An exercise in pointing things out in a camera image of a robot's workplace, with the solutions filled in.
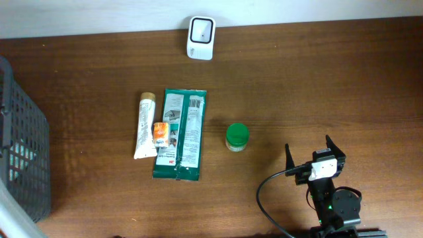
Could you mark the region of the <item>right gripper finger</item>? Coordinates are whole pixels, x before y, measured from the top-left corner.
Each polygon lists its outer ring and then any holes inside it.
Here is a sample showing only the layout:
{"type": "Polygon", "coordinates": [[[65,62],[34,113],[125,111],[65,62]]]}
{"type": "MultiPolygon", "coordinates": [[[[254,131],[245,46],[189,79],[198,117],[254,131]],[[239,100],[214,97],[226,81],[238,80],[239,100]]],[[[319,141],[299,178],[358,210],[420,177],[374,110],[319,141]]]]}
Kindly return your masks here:
{"type": "Polygon", "coordinates": [[[325,136],[327,147],[333,152],[337,159],[345,159],[346,155],[334,144],[329,135],[325,136]]]}
{"type": "Polygon", "coordinates": [[[294,174],[295,163],[293,162],[293,157],[291,156],[291,152],[289,150],[289,144],[285,144],[285,153],[286,153],[286,172],[285,175],[287,177],[292,176],[294,174]]]}

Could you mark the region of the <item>green lid small jar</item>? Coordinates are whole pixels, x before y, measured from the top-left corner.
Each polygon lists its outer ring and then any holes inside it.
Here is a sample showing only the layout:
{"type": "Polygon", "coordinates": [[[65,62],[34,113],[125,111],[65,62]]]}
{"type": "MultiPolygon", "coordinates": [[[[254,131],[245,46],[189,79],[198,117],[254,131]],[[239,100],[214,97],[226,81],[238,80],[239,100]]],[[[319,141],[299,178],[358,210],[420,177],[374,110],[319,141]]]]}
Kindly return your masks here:
{"type": "Polygon", "coordinates": [[[225,144],[232,152],[241,152],[249,141],[249,129],[242,123],[234,123],[227,129],[225,144]]]}

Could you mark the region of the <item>green 3M wipes packet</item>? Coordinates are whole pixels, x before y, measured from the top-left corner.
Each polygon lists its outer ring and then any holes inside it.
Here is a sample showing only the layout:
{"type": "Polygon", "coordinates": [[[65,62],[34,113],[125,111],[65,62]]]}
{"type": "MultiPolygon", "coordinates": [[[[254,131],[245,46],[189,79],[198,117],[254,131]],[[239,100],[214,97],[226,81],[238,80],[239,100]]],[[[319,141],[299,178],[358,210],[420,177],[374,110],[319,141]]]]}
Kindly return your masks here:
{"type": "Polygon", "coordinates": [[[154,179],[199,180],[206,95],[202,90],[165,90],[163,122],[169,123],[170,141],[158,150],[154,179]]]}

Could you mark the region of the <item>small orange packet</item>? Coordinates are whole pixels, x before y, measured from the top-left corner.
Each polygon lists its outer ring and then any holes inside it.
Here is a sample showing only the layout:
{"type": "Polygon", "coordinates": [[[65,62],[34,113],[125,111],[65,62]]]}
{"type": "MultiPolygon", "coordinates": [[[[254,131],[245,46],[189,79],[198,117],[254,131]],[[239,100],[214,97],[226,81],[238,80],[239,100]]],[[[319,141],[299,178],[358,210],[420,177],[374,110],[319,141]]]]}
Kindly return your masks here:
{"type": "Polygon", "coordinates": [[[156,122],[153,125],[153,143],[155,147],[167,148],[170,140],[170,126],[167,122],[156,122]]]}

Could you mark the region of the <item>white cream tube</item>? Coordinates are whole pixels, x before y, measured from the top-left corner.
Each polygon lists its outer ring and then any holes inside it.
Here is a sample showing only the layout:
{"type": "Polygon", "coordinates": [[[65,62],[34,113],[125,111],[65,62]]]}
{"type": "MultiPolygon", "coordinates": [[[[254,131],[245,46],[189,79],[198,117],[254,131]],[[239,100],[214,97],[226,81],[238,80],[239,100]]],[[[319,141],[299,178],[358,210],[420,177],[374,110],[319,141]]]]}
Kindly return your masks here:
{"type": "Polygon", "coordinates": [[[153,143],[152,131],[155,117],[155,99],[155,94],[153,93],[144,92],[141,94],[134,159],[157,156],[157,149],[153,143]]]}

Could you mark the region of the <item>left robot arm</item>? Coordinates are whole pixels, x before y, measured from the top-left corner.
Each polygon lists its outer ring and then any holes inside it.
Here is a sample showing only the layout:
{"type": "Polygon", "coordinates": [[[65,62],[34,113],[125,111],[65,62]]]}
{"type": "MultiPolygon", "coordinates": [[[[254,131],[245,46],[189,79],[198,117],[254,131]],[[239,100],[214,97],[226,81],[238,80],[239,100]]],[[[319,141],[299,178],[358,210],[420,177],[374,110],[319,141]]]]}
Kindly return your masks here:
{"type": "Polygon", "coordinates": [[[1,182],[1,231],[6,237],[47,238],[1,182]]]}

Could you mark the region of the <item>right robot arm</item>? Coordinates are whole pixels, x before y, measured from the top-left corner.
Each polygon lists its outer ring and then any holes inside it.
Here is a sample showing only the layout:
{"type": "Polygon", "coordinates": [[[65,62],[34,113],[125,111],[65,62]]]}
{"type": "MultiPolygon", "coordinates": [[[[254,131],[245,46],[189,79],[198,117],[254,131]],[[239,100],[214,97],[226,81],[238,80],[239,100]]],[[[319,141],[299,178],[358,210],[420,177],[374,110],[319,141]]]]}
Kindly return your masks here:
{"type": "Polygon", "coordinates": [[[294,176],[296,185],[307,185],[306,197],[311,197],[320,223],[310,229],[311,237],[357,237],[362,194],[347,186],[334,186],[346,155],[329,136],[325,139],[327,147],[314,151],[311,161],[298,166],[286,144],[286,175],[294,176]]]}

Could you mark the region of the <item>black right arm base rail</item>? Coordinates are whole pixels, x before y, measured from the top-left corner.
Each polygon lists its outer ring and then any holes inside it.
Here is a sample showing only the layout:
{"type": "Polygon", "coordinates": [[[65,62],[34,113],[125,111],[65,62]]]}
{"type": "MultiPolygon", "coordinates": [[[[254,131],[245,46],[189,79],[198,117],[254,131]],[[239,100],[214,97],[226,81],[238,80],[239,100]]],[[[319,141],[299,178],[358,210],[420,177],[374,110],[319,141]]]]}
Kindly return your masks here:
{"type": "Polygon", "coordinates": [[[350,227],[343,230],[326,233],[321,227],[313,227],[310,238],[388,238],[387,232],[380,229],[356,229],[350,227]]]}

